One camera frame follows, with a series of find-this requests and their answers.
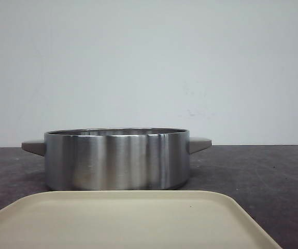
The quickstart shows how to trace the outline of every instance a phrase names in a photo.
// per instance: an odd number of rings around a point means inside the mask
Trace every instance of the brushed steel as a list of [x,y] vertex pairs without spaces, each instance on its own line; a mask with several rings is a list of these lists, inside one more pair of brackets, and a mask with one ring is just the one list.
[[46,183],[54,190],[173,189],[189,177],[188,130],[82,129],[44,138],[37,154],[45,156]]

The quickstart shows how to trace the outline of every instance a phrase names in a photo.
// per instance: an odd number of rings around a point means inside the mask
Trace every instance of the tray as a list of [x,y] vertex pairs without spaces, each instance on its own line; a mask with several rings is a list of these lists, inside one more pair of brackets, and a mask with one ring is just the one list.
[[0,248],[280,248],[208,191],[54,191],[0,210]]

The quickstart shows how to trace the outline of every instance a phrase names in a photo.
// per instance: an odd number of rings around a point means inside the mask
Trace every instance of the pot handle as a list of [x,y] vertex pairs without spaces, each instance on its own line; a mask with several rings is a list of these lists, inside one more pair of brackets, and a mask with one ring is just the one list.
[[45,143],[43,140],[23,142],[21,148],[25,151],[40,156],[44,156],[46,151]]
[[191,137],[189,141],[189,153],[193,154],[212,145],[212,140],[204,137]]

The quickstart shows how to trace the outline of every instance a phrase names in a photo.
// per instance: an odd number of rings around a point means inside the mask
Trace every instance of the pot rim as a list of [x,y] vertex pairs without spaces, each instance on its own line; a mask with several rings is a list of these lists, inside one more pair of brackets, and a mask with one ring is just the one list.
[[[139,131],[153,131],[153,133],[144,133],[144,134],[95,134],[95,135],[82,135],[76,134],[77,132],[85,132],[85,131],[131,131],[131,130],[139,130]],[[48,131],[45,132],[46,135],[58,135],[58,136],[79,136],[79,137],[92,137],[92,136],[148,136],[148,135],[162,135],[162,134],[179,134],[189,132],[186,129],[177,129],[177,128],[88,128],[88,129],[71,129],[71,130],[56,130],[56,131]]]

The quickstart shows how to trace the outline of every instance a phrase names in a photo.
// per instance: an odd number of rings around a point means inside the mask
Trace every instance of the dark countertop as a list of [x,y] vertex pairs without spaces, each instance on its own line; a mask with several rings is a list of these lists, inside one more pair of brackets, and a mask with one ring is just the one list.
[[[213,146],[191,156],[180,189],[228,195],[281,247],[298,248],[298,145]],[[0,148],[0,209],[44,191],[43,157]]]

